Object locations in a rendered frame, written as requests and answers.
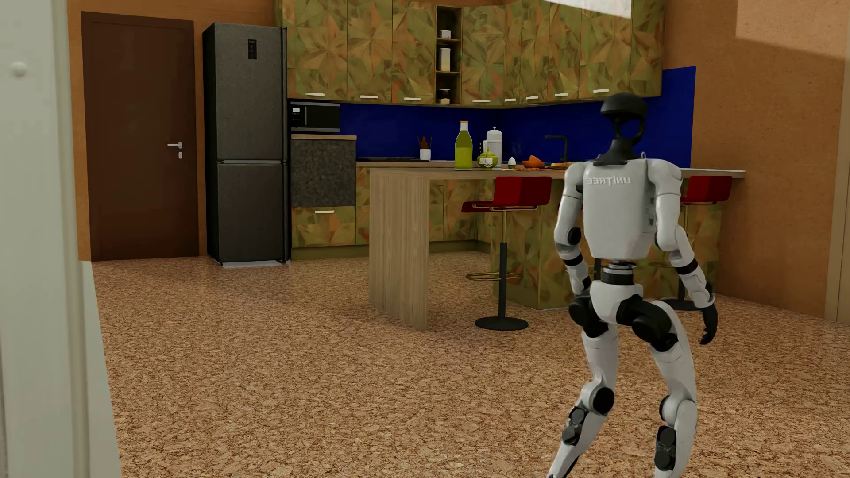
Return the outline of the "dark built-in oven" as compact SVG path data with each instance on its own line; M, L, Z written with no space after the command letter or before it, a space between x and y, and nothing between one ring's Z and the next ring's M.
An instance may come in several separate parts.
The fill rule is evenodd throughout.
M324 208L356 203L356 142L292 139L291 207Z

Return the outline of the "black built-in microwave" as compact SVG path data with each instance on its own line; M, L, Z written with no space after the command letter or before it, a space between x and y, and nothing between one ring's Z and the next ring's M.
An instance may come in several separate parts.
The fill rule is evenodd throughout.
M288 102L290 131L294 134L338 134L340 104L320 101Z

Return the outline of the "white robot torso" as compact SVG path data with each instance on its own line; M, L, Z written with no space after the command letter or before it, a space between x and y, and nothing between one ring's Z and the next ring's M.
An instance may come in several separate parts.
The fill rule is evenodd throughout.
M583 232L593 259L592 279L613 279L591 289L594 305L603 307L607 321L632 325L631 302L642 289L633 281L633 263L646 258L655 232L654 185L648 179L649 159L622 165L588 162L583 172Z

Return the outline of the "wooden bar counter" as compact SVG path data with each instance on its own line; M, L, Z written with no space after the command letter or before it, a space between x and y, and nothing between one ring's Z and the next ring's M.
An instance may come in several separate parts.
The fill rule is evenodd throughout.
M374 305L411 325L426 327L429 234L418 216L428 214L429 181L416 182L405 173L403 169L385 169L376 172L371 180L370 294ZM583 232L583 201L576 226L580 228L580 251L591 279L585 291L592 302L596 293L591 289L614 281L609 277L603 281L592 279L593 259ZM592 305L601 320L621 325L607 321L602 306Z

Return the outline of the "dark grey refrigerator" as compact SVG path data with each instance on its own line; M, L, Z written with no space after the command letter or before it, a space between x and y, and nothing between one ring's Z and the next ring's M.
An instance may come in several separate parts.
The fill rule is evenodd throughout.
M207 253L224 266L285 262L286 29L215 22L202 49Z

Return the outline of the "white robot leg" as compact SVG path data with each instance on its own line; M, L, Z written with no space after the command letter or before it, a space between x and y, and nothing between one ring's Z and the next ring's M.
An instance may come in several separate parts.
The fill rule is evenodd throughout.
M581 388L568 415L547 478L565 478L572 471L579 456L589 449L614 405L619 363L618 333L599 318L593 327L582 328L580 336L591 380Z
M649 344L667 387L660 405L665 424L656 433L653 478L680 478L693 449L698 422L695 368L686 331L671 306L638 295L621 303L616 320Z

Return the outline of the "patterned green wall cabinets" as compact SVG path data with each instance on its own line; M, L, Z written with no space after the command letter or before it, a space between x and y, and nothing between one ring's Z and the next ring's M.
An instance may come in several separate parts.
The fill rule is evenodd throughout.
M442 105L502 109L661 95L666 0L272 2L296 99L431 105L451 89Z

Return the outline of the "white left robot leg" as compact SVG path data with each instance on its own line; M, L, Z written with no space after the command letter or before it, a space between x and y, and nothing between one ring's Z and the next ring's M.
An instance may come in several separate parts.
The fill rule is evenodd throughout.
M693 449L698 422L695 368L686 331L671 306L638 295L621 303L616 320L649 344L667 387L660 405L665 424L656 433L653 478L680 478Z

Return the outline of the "white right robot leg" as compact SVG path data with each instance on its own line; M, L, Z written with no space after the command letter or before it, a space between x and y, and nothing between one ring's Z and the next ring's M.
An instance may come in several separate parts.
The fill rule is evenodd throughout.
M614 405L619 363L618 333L599 318L593 327L582 328L580 336L591 380L581 388L568 415L547 478L565 478L572 471L579 456L589 449Z

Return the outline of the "patterned green base cabinets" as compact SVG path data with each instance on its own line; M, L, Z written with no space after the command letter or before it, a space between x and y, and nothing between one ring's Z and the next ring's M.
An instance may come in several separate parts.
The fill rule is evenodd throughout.
M387 167L358 164L343 186L355 188L355 205L332 204L292 209L294 249L308 247L360 247L370 241L371 177L375 170ZM450 167L421 167L413 170L440 170L442 178L429 180L429 242L437 252L483 250L492 236L488 220L471 212L462 212L466 201L490 199L492 178L459 179Z

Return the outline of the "yellow-green glass bottle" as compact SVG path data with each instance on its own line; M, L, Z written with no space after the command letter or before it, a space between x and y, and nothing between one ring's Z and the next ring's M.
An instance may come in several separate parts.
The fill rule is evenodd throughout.
M473 140L469 133L468 121L460 123L456 136L454 168L455 170L470 170L473 168Z

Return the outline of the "dark brown door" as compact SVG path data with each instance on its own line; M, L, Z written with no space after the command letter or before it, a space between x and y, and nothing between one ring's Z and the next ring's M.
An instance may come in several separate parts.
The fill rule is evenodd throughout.
M199 252L193 30L81 12L93 261Z

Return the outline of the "red bar stool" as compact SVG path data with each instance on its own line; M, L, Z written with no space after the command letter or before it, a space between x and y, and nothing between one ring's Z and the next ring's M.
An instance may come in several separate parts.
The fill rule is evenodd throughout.
M731 176L692 176L688 179L685 198L682 199L681 193L681 212L687 212L687 206L699 204L716 204L717 202L728 200L732 184ZM707 289L713 294L713 289L710 282L707 280ZM678 276L678 295L672 299L662 299L667 309L671 311L700 311L696 308L691 300L689 293Z
M506 285L508 279L521 274L507 269L507 214L519 210L537 210L546 206L551 193L552 179L548 176L498 176L494 180L491 201L465 201L462 212L499 212L502 215L502 239L499 243L499 264L496 272L467 274L472 281L498 281L498 314L475 321L475 326L491 331L519 331L528 327L526 320L506 315Z

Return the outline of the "white door frame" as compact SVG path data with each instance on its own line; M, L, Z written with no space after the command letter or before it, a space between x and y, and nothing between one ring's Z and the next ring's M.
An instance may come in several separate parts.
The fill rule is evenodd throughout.
M0 478L122 478L70 93L66 0L0 0Z

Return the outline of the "black robot head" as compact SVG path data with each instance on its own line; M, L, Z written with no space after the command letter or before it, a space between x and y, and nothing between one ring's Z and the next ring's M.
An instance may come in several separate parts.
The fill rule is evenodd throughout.
M643 138L648 110L645 102L634 93L617 93L603 102L600 112L609 120L614 138L610 148L596 158L595 165L617 166L638 158L633 147ZM622 127L632 121L639 123L639 130L636 135L626 137Z

